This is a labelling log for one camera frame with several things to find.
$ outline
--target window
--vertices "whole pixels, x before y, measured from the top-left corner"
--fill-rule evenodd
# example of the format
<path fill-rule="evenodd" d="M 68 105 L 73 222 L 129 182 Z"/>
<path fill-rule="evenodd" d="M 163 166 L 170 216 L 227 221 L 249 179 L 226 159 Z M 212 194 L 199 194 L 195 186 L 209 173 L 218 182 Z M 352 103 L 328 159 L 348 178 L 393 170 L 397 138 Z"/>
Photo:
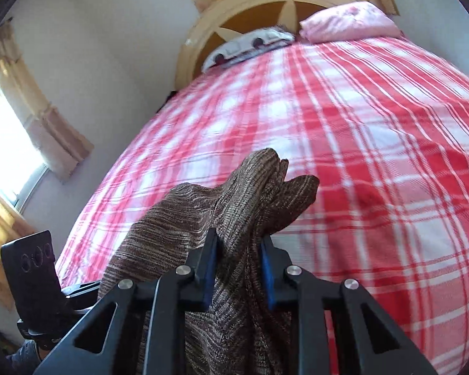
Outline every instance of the window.
<path fill-rule="evenodd" d="M 43 158 L 0 92 L 0 193 L 20 208 L 45 169 Z"/>

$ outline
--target cloth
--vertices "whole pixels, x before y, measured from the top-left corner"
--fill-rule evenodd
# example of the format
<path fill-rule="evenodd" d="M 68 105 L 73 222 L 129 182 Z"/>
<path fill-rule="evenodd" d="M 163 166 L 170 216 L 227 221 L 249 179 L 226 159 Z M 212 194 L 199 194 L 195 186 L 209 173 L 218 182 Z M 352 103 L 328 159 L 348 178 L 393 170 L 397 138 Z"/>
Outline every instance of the cloth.
<path fill-rule="evenodd" d="M 101 279 L 171 188 L 217 186 L 267 147 L 290 160 L 289 179 L 320 177 L 274 245 L 316 277 L 357 279 L 441 375 L 457 374 L 469 357 L 469 77 L 406 40 L 296 43 L 200 76 L 91 196 L 61 285 Z"/>
<path fill-rule="evenodd" d="M 176 186 L 132 226 L 104 272 L 99 296 L 123 278 L 156 279 L 216 229 L 223 252 L 212 304 L 207 313 L 186 314 L 188 373 L 287 372 L 290 318 L 266 307 L 259 244 L 315 201 L 319 183 L 310 175 L 284 182 L 287 168 L 287 160 L 264 149 L 216 188 Z"/>

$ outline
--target brown knit fabric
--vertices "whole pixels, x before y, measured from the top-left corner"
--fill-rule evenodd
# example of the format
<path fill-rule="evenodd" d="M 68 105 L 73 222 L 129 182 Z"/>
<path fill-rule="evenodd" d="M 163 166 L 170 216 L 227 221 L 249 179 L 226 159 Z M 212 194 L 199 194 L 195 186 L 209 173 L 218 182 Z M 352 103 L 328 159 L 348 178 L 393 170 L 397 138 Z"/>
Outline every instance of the brown knit fabric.
<path fill-rule="evenodd" d="M 207 313 L 186 314 L 188 373 L 286 372 L 290 318 L 266 307 L 260 238 L 292 223 L 315 201 L 319 183 L 315 176 L 284 182 L 287 168 L 287 160 L 263 149 L 216 188 L 174 187 L 131 227 L 104 272 L 100 296 L 122 278 L 158 278 L 216 228 L 224 244 L 212 304 Z"/>

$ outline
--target red plaid bedsheet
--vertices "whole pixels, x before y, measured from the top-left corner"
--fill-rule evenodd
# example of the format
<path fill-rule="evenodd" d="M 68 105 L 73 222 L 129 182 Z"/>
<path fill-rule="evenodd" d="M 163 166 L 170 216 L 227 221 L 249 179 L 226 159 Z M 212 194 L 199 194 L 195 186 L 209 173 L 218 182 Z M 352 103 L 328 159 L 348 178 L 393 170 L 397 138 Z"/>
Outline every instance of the red plaid bedsheet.
<path fill-rule="evenodd" d="M 440 374 L 469 357 L 469 78 L 392 38 L 266 53 L 199 77 L 144 127 L 83 209 L 57 264 L 101 278 L 173 186 L 214 186 L 272 147 L 316 202 L 274 235 L 317 277 L 356 278 Z"/>

